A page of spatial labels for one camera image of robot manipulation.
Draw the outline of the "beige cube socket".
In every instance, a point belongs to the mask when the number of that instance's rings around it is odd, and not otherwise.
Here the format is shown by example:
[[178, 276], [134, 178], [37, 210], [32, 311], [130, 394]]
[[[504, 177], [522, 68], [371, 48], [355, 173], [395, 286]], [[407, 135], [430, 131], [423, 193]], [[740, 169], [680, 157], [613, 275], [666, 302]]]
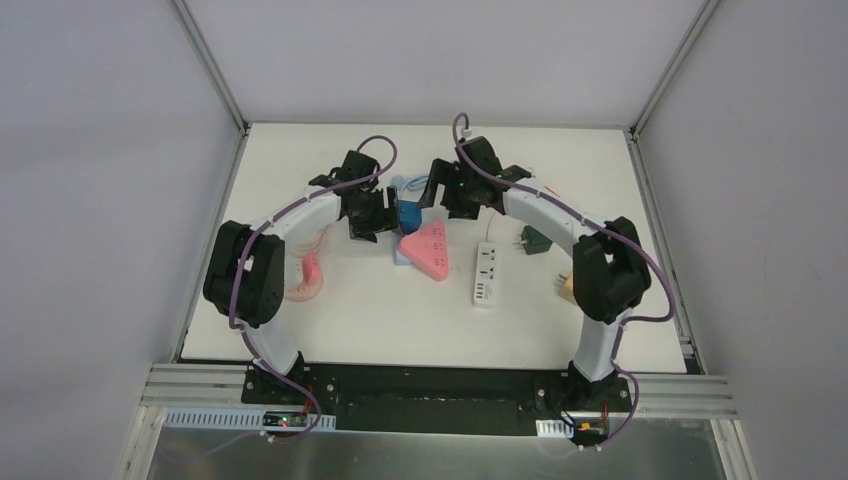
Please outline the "beige cube socket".
[[568, 302], [576, 305], [577, 301], [574, 295], [573, 271], [565, 275], [559, 274], [556, 282], [558, 285], [558, 295]]

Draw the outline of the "dark green cube socket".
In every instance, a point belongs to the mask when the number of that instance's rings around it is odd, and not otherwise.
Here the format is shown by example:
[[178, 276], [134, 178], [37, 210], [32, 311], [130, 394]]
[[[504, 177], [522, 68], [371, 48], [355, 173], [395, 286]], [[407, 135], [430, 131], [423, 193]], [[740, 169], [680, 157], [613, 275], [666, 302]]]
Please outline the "dark green cube socket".
[[519, 235], [518, 245], [526, 255], [537, 255], [548, 252], [553, 242], [539, 230], [525, 225]]

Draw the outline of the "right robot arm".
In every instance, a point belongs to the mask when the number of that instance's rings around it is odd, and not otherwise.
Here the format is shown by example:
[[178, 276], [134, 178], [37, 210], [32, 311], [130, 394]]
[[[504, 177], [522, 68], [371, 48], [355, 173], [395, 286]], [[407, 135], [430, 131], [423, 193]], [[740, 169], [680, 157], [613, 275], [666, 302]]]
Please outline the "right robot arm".
[[619, 331], [652, 285], [651, 273], [632, 221], [600, 221], [579, 213], [518, 166], [503, 167], [482, 136], [459, 139], [457, 159], [432, 161], [417, 204], [444, 207], [450, 217], [478, 218], [482, 208], [519, 220], [558, 245], [572, 260], [572, 288], [584, 320], [570, 362], [569, 400], [583, 410], [607, 397]]

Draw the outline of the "blue cube socket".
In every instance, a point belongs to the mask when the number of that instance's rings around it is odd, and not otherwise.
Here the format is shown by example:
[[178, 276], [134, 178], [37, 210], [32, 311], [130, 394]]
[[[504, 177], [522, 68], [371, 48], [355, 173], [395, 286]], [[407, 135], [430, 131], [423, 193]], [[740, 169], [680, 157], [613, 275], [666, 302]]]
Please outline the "blue cube socket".
[[422, 224], [422, 213], [416, 202], [398, 201], [398, 224], [403, 236], [419, 230]]

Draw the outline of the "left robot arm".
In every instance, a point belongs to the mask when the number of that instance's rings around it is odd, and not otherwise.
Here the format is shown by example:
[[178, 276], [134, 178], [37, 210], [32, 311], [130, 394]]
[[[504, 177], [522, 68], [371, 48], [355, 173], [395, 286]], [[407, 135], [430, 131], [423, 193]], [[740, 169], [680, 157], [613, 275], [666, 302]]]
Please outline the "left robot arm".
[[398, 229], [397, 191], [378, 186], [384, 171], [376, 159], [350, 150], [341, 166], [310, 180], [279, 211], [218, 228], [202, 295], [242, 334], [255, 361], [272, 371], [266, 389], [281, 404], [297, 402], [305, 390], [305, 378], [292, 369], [300, 350], [279, 314], [290, 250], [340, 220], [355, 241], [374, 243], [378, 234]]

